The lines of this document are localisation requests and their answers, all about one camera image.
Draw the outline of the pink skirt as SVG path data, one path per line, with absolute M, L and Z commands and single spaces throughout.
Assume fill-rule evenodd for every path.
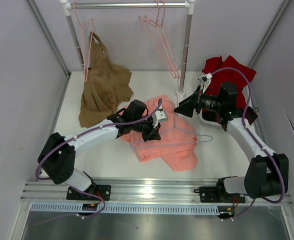
M 174 113 L 175 104 L 168 96 L 161 95 L 146 101 L 148 110 L 153 111 L 159 99 L 162 99 L 163 110 L 168 116 L 159 129 L 161 140 L 143 141 L 142 135 L 135 131 L 121 139 L 130 144 L 140 162 L 162 158 L 175 172 L 194 169 L 198 163 L 194 152 L 198 136 L 189 123 Z

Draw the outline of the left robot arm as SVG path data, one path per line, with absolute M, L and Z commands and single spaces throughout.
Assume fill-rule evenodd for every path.
M 52 180 L 56 185 L 66 184 L 76 190 L 82 199 L 90 200 L 95 195 L 95 183 L 87 173 L 75 167 L 76 158 L 93 147 L 118 139 L 131 131 L 140 133 L 146 142 L 159 141 L 162 116 L 162 99 L 159 99 L 152 112 L 145 103 L 135 99 L 127 107 L 80 133 L 53 133 L 38 157 L 36 179 Z M 41 170 L 48 175 L 46 178 L 40 176 Z

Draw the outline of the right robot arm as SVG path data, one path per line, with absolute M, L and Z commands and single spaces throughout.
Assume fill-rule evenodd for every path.
M 231 82 L 223 83 L 217 96 L 202 93 L 199 86 L 174 112 L 186 117 L 202 110 L 213 112 L 216 122 L 236 140 L 249 160 L 245 176 L 220 179 L 222 185 L 215 189 L 219 201 L 226 202 L 233 194 L 242 194 L 279 203 L 288 190 L 288 158 L 283 153 L 277 154 L 251 131 L 245 112 L 236 106 L 237 95 L 237 86 Z

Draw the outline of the blue wire hanger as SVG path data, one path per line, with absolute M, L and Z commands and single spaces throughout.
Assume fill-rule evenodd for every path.
M 213 141 L 214 137 L 207 134 L 200 134 L 185 121 L 182 117 L 174 114 L 172 126 L 166 130 L 160 128 L 160 141 L 143 141 L 139 140 L 131 142 L 132 149 L 151 149 L 160 147 L 180 147 L 186 145 L 197 145 L 200 143 L 209 143 Z

